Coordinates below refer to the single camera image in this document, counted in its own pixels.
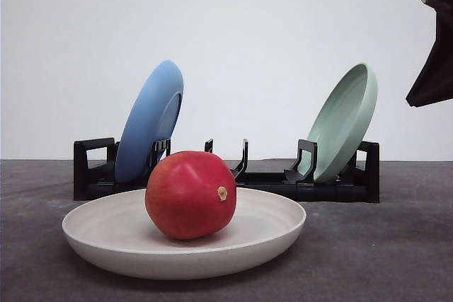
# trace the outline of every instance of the mint green plate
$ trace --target mint green plate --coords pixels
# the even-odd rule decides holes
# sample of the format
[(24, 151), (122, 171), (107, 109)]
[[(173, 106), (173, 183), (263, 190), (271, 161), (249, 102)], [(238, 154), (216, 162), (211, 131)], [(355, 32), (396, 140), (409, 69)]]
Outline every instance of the mint green plate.
[[(316, 118), (308, 136), (318, 144), (315, 182), (330, 182), (356, 152), (368, 129), (377, 100), (377, 80), (366, 64), (358, 64), (344, 75)], [(298, 171), (310, 167), (309, 153), (302, 154)]]

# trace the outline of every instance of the tabletop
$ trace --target tabletop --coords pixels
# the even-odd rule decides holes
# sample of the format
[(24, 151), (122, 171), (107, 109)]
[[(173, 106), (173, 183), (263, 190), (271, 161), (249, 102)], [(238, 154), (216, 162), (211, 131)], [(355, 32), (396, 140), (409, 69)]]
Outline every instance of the tabletop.
[(245, 272), (195, 281), (135, 279), (91, 265), (61, 227), (84, 203), (72, 200), (72, 162), (0, 164), (3, 302), (453, 298), (453, 162), (381, 162), (381, 203), (301, 202), (307, 220), (286, 252)]

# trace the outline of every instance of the pomegranate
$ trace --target pomegranate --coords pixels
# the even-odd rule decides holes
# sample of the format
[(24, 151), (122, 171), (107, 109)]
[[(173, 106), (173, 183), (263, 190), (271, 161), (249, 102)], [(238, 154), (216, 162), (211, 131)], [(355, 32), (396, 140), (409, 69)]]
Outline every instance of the pomegranate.
[(236, 208), (236, 183), (221, 158), (181, 151), (160, 161), (149, 177), (145, 207), (157, 228), (188, 240), (223, 229)]

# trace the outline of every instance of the black dish rack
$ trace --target black dish rack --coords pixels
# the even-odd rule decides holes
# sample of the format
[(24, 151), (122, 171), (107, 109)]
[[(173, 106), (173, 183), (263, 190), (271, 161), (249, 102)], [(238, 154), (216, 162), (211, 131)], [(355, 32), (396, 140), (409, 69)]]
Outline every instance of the black dish rack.
[[(205, 151), (212, 152), (214, 141), (205, 142)], [(141, 176), (128, 183), (115, 182), (115, 159), (120, 142), (114, 138), (89, 139), (74, 142), (74, 200), (90, 200), (119, 192), (143, 189), (151, 171), (163, 152), (168, 156), (171, 140), (155, 141), (149, 153), (148, 166)], [(107, 148), (107, 159), (102, 165), (89, 168), (87, 151)], [(364, 151), (365, 168), (357, 166), (357, 152), (329, 184), (315, 183), (318, 146), (316, 142), (300, 139), (297, 143), (297, 158), (288, 169), (280, 172), (247, 172), (248, 140), (243, 140), (242, 159), (231, 169), (238, 187), (247, 187), (281, 194), (298, 202), (369, 202), (379, 203), (379, 144), (363, 141), (358, 151)], [(310, 153), (310, 167), (302, 175), (297, 166), (302, 161), (302, 153)]]

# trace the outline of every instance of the blue plate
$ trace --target blue plate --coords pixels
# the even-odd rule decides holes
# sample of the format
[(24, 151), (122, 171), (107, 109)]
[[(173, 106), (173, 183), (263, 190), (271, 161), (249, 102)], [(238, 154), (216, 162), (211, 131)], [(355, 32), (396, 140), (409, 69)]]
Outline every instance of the blue plate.
[(149, 166), (152, 144), (171, 137), (183, 99), (183, 75), (169, 60), (156, 67), (127, 118), (115, 162), (115, 181), (129, 182)]

